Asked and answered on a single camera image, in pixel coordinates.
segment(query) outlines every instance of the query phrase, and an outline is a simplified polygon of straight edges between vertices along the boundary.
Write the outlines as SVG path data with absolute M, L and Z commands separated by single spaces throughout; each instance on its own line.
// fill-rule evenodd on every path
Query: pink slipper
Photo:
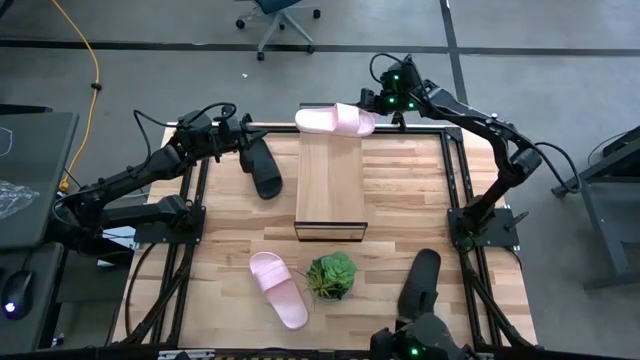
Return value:
M 376 118 L 356 106 L 338 103 L 330 108 L 298 110 L 296 126 L 314 134 L 363 137 L 375 130 Z
M 309 313 L 284 261 L 276 254 L 260 252 L 251 257 L 249 268 L 282 323 L 291 330 L 304 326 Z

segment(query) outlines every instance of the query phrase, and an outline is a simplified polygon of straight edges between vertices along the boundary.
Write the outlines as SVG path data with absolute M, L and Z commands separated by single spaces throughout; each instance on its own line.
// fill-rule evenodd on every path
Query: yellow cable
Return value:
M 87 139 L 89 138 L 89 132 L 91 131 L 91 122 L 93 120 L 93 109 L 96 106 L 96 101 L 98 100 L 98 92 L 100 91 L 100 66 L 98 65 L 98 58 L 96 57 L 96 54 L 93 52 L 91 45 L 89 45 L 89 42 L 84 37 L 80 29 L 78 29 L 78 27 L 73 22 L 73 20 L 71 20 L 69 15 L 67 15 L 67 13 L 62 9 L 62 7 L 58 4 L 56 0 L 51 0 L 51 2 L 58 8 L 58 10 L 60 10 L 62 15 L 64 15 L 64 17 L 67 19 L 69 24 L 73 26 L 74 30 L 78 33 L 78 35 L 80 35 L 80 38 L 82 38 L 82 41 L 87 47 L 87 50 L 89 50 L 89 53 L 93 58 L 93 64 L 96 67 L 96 81 L 94 83 L 95 85 L 92 84 L 91 86 L 93 88 L 93 99 L 91 100 L 91 106 L 89 107 L 89 118 L 87 120 L 87 130 L 84 132 L 84 139 L 82 139 L 82 143 L 80 144 L 78 151 L 76 151 L 76 154 L 73 155 L 73 159 L 71 159 L 71 164 L 69 164 L 69 173 L 71 173 L 71 171 L 73 170 L 73 166 L 76 164 L 76 160 L 78 159 L 78 156 L 80 156 L 80 153 L 82 153 L 82 150 L 84 150 L 84 146 L 86 145 Z M 68 174 L 65 175 L 64 178 L 62 178 L 62 181 L 60 182 L 60 185 L 58 186 L 58 188 L 63 192 L 67 192 L 69 190 Z

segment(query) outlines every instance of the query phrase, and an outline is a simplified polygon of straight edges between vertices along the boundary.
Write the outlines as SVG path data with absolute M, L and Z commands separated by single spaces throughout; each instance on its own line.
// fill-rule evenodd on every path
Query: black slipper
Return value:
M 271 199 L 282 190 L 282 176 L 267 143 L 256 141 L 249 150 L 240 153 L 242 171 L 251 173 L 260 198 Z
M 424 313 L 432 313 L 438 292 L 440 255 L 431 249 L 422 249 L 416 255 L 409 275 L 398 298 L 398 315 L 415 320 Z

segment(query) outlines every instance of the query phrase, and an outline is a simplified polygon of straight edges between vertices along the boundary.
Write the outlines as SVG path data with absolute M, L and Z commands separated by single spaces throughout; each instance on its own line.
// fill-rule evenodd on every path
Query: wooden board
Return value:
M 481 193 L 496 176 L 493 154 L 486 141 L 464 135 L 474 191 Z M 393 327 L 402 283 L 422 248 L 434 249 L 442 257 L 435 313 L 448 324 L 458 345 L 470 343 L 458 255 L 448 238 L 445 212 L 449 197 L 439 138 L 372 135 L 363 140 L 369 228 L 361 243 L 301 243 L 296 239 L 292 224 L 298 138 L 298 134 L 270 134 L 266 138 L 284 180 L 282 193 L 272 200 L 258 197 L 250 176 L 240 169 L 237 155 L 225 155 L 220 164 L 211 164 L 204 198 L 206 233 L 196 249 L 180 346 L 367 349 L 371 334 L 385 326 Z M 459 178 L 455 157 L 454 164 Z M 180 181 L 154 183 L 150 202 L 177 193 Z M 458 191 L 464 199 L 461 186 Z M 341 303 L 314 303 L 303 276 L 297 272 L 305 272 L 313 258 L 337 250 L 347 252 L 359 268 L 351 297 Z M 309 322 L 302 329 L 286 330 L 253 280 L 248 260 L 259 251 L 279 254 L 291 268 L 309 309 Z M 134 326 L 157 298 L 166 252 L 166 246 L 156 246 L 141 268 L 131 299 Z M 134 265 L 140 254 L 138 251 Z M 502 249 L 487 249 L 487 263 L 496 301 L 520 333 L 535 343 L 518 264 Z M 165 319 L 165 334 L 172 304 Z M 483 334 L 488 338 L 484 309 L 480 314 Z M 113 340 L 123 337 L 121 309 Z
M 299 139 L 298 238 L 361 240 L 366 225 L 345 223 L 366 222 L 362 139 L 308 133 Z

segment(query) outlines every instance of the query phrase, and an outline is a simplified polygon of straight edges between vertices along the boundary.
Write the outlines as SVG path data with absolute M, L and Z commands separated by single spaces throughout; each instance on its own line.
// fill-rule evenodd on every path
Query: plastic bag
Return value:
M 26 186 L 0 180 L 0 219 L 9 217 L 29 206 L 40 193 Z

